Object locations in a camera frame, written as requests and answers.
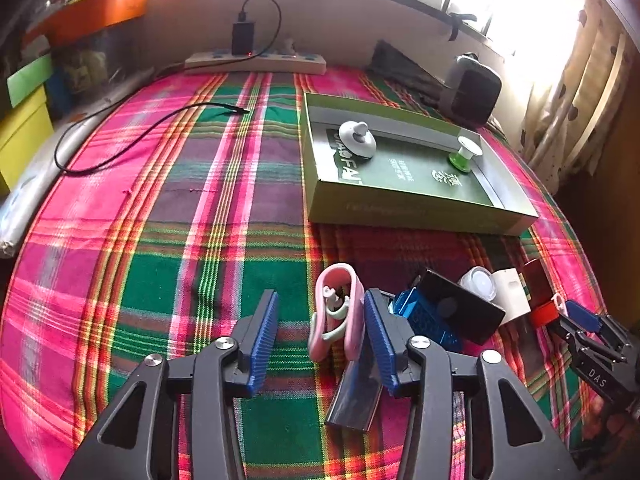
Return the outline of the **blue digital clock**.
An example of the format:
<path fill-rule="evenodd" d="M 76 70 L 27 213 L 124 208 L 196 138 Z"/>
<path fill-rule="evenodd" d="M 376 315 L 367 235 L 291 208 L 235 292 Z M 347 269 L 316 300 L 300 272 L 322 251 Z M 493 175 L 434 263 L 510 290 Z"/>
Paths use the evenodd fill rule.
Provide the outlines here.
<path fill-rule="evenodd" d="M 405 318 L 416 335 L 427 336 L 448 351 L 462 350 L 460 339 L 416 287 L 396 295 L 388 310 Z"/>

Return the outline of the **pink white clip holder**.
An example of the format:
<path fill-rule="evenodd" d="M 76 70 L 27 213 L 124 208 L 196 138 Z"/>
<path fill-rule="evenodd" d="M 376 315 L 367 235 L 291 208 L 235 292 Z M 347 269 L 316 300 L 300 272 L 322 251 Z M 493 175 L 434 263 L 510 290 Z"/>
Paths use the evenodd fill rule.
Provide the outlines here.
<path fill-rule="evenodd" d="M 345 358 L 357 361 L 364 336 L 364 288 L 348 263 L 325 268 L 314 285 L 314 312 L 309 324 L 309 359 L 321 362 L 332 344 L 343 344 Z"/>

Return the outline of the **black knife sheath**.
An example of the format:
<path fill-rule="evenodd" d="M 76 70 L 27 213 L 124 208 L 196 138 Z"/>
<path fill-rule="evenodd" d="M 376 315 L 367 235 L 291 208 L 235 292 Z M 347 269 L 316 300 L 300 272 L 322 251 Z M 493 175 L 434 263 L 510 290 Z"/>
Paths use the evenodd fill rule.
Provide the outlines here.
<path fill-rule="evenodd" d="M 326 426 L 368 432 L 382 392 L 378 364 L 370 344 L 368 333 L 364 333 L 360 357 L 349 361 L 336 393 L 332 399 Z"/>

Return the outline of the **red sauce bottle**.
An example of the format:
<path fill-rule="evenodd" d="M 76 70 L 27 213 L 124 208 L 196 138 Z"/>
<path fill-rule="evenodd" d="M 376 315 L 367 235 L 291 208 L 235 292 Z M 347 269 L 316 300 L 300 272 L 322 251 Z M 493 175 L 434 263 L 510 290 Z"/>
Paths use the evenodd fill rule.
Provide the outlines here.
<path fill-rule="evenodd" d="M 529 322 L 538 330 L 560 317 L 560 311 L 555 302 L 555 291 L 539 259 L 526 262 L 521 268 L 521 274 L 528 291 Z"/>

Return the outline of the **black rectangular box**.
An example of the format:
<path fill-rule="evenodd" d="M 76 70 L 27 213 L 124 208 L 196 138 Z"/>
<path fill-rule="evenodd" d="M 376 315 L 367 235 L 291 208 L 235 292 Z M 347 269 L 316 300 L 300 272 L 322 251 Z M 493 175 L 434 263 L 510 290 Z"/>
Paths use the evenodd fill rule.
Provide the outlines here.
<path fill-rule="evenodd" d="M 506 316 L 501 308 L 430 269 L 416 289 L 458 337 L 478 346 L 491 338 Z"/>

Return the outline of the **clear round plastic container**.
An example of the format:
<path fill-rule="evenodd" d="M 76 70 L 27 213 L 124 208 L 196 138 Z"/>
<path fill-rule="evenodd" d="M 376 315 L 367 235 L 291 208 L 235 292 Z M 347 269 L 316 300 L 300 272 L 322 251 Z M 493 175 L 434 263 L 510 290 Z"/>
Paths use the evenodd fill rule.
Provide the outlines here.
<path fill-rule="evenodd" d="M 459 278 L 458 284 L 485 301 L 493 302 L 496 298 L 497 287 L 494 277 L 484 266 L 473 266 Z"/>

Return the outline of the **plaid pink green tablecloth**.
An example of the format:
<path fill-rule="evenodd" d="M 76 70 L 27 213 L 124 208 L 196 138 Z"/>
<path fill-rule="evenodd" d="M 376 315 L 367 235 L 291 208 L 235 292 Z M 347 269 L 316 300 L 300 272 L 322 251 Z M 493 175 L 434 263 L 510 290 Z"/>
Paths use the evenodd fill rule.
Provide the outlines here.
<path fill-rule="evenodd" d="M 416 96 L 351 68 L 322 76 L 176 75 L 145 88 L 90 136 L 74 164 L 116 166 L 58 181 L 26 236 L 1 318 L 1 415 L 40 479 L 58 478 L 145 356 L 186 356 L 228 333 L 267 288 L 280 328 L 267 380 L 235 405 L 251 479 L 391 479 L 408 404 L 382 396 L 371 429 L 326 426 L 340 350 L 308 358 L 314 281 L 346 261 L 369 287 L 405 289 L 425 268 L 539 259 L 552 286 L 604 302 L 561 209 L 500 140 L 491 145 L 536 208 L 518 238 L 320 226 L 307 219 L 298 118 L 308 92 L 422 110 Z"/>

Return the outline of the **green white thread spool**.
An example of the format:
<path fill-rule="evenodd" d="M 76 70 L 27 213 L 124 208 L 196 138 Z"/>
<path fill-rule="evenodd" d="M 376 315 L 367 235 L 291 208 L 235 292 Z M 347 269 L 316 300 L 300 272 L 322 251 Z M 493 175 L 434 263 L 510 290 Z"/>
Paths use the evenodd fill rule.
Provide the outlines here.
<path fill-rule="evenodd" d="M 458 136 L 458 143 L 458 150 L 448 154 L 448 162 L 457 170 L 464 174 L 469 174 L 471 172 L 471 160 L 474 157 L 482 157 L 483 150 L 467 136 Z"/>

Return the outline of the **white round panda toy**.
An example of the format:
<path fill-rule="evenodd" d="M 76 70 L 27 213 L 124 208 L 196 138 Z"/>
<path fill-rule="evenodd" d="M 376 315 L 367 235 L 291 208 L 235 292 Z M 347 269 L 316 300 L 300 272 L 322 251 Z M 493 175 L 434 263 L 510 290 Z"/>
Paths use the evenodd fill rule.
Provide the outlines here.
<path fill-rule="evenodd" d="M 375 155 L 375 137 L 366 122 L 343 122 L 338 128 L 338 136 L 352 154 L 364 159 L 371 159 Z"/>

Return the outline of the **grey portable speaker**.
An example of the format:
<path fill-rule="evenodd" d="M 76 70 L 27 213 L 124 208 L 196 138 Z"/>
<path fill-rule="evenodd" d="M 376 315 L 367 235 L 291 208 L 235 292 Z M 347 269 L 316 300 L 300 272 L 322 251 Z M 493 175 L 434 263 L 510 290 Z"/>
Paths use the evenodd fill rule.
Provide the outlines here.
<path fill-rule="evenodd" d="M 502 79 L 475 53 L 458 55 L 442 84 L 438 109 L 447 118 L 469 129 L 484 127 L 500 92 Z"/>

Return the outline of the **white power strip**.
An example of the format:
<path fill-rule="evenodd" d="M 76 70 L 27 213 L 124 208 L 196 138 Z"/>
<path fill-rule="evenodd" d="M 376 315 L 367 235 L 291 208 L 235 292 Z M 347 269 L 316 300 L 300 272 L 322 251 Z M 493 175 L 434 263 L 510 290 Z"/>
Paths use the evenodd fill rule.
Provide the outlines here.
<path fill-rule="evenodd" d="M 256 58 L 234 56 L 230 51 L 194 53 L 184 61 L 186 70 L 200 73 L 261 72 L 323 75 L 326 60 L 318 54 L 281 54 L 266 52 Z"/>

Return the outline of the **cream dotted curtain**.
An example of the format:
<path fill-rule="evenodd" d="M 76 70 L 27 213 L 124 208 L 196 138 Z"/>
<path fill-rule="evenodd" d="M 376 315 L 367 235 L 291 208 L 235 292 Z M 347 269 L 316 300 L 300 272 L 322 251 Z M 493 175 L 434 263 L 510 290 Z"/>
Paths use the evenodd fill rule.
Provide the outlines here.
<path fill-rule="evenodd" d="M 593 174 L 620 108 L 636 46 L 606 0 L 582 0 L 544 29 L 521 128 L 521 158 L 552 195 Z"/>

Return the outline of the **black charger adapter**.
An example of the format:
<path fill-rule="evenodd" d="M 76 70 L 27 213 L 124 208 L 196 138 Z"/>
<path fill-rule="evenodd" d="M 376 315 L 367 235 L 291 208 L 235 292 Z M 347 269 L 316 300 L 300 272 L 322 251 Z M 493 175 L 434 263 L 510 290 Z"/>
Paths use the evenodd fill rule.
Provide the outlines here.
<path fill-rule="evenodd" d="M 251 55 L 254 51 L 254 33 L 254 22 L 235 22 L 232 26 L 231 54 L 233 56 Z"/>

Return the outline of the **yellow green storage box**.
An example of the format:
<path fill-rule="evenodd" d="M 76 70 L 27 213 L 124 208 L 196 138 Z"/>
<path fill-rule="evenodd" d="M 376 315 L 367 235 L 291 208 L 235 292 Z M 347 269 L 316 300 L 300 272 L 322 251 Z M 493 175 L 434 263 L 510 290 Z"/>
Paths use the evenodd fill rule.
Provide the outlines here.
<path fill-rule="evenodd" d="M 1 197 L 16 188 L 34 155 L 53 133 L 44 88 L 52 74 L 51 55 L 46 54 L 1 78 Z"/>

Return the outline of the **orange plastic tray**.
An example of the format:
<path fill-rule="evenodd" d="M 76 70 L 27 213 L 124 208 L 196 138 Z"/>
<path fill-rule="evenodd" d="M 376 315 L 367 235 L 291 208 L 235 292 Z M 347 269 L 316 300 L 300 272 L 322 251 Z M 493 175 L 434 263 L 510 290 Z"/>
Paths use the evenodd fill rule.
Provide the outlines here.
<path fill-rule="evenodd" d="M 43 36 L 50 47 L 65 47 L 104 28 L 141 18 L 147 6 L 148 0 L 77 0 L 25 32 L 22 46 Z"/>

